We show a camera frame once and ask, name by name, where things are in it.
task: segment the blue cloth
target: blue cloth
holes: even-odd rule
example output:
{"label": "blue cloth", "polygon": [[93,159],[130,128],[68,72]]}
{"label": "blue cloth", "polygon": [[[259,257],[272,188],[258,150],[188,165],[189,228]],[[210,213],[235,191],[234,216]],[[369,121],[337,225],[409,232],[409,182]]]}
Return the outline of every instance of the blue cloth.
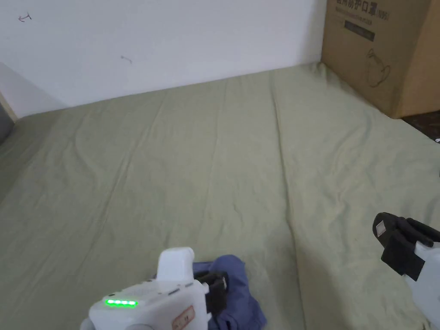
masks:
{"label": "blue cloth", "polygon": [[210,319],[210,330],[260,330],[267,320],[249,292],[245,264],[233,255],[221,256],[213,262],[193,263],[193,271],[225,271],[229,277],[227,307],[216,318]]}

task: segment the bed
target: bed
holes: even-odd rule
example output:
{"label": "bed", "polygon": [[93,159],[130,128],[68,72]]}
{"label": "bed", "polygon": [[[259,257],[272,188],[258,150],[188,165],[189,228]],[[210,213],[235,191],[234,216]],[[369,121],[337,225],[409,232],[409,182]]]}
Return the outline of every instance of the bed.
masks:
{"label": "bed", "polygon": [[438,145],[323,64],[19,120],[0,146],[0,327],[78,329],[159,253],[246,263],[267,329],[422,329],[378,212],[440,226]]}

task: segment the cardboard box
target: cardboard box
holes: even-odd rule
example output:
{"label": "cardboard box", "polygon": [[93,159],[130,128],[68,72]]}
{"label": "cardboard box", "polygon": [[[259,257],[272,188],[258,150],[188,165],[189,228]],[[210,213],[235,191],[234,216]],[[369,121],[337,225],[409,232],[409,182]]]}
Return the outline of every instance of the cardboard box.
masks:
{"label": "cardboard box", "polygon": [[327,0],[322,62],[392,118],[440,109],[440,0]]}

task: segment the dark floor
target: dark floor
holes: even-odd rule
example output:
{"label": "dark floor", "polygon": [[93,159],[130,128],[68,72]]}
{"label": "dark floor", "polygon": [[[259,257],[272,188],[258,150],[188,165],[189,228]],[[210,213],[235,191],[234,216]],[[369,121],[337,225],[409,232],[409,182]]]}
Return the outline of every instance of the dark floor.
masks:
{"label": "dark floor", "polygon": [[408,124],[440,143],[440,110],[403,118]]}
{"label": "dark floor", "polygon": [[0,144],[7,138],[13,127],[14,122],[0,104]]}

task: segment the kettle illustration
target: kettle illustration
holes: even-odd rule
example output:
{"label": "kettle illustration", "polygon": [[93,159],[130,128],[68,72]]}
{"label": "kettle illustration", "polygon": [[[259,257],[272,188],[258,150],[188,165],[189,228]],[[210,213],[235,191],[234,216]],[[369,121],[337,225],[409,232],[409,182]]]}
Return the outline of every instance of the kettle illustration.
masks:
{"label": "kettle illustration", "polygon": [[388,78],[391,67],[384,65],[382,60],[374,53],[371,48],[367,53],[367,83],[370,87],[377,87]]}

